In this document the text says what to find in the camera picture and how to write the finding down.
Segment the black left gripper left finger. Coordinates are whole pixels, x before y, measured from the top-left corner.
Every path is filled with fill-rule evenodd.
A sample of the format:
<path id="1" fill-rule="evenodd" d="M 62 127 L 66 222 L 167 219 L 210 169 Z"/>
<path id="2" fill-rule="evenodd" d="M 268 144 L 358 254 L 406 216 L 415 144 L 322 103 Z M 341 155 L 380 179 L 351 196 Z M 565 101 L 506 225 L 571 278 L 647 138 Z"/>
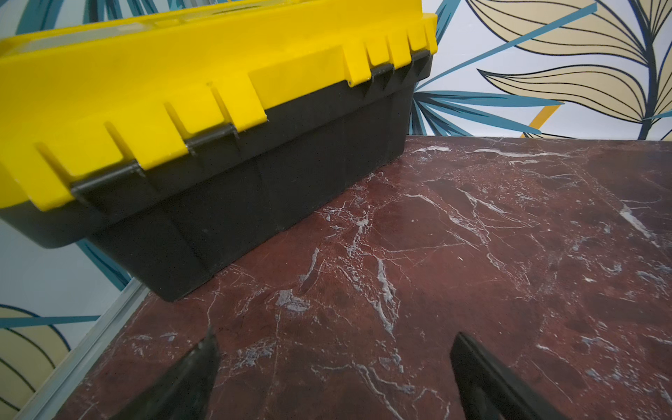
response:
<path id="1" fill-rule="evenodd" d="M 206 417 L 221 353 L 213 328 L 149 388 L 124 406 L 115 419 L 203 419 Z"/>

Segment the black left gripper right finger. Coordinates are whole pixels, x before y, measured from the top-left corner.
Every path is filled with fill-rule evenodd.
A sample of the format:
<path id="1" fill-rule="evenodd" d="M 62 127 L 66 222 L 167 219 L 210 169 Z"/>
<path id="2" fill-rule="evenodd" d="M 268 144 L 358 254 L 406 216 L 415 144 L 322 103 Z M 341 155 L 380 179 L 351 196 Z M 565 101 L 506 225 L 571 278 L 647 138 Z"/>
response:
<path id="1" fill-rule="evenodd" d="M 456 335 L 450 359 L 466 419 L 566 418 L 470 335 Z"/>

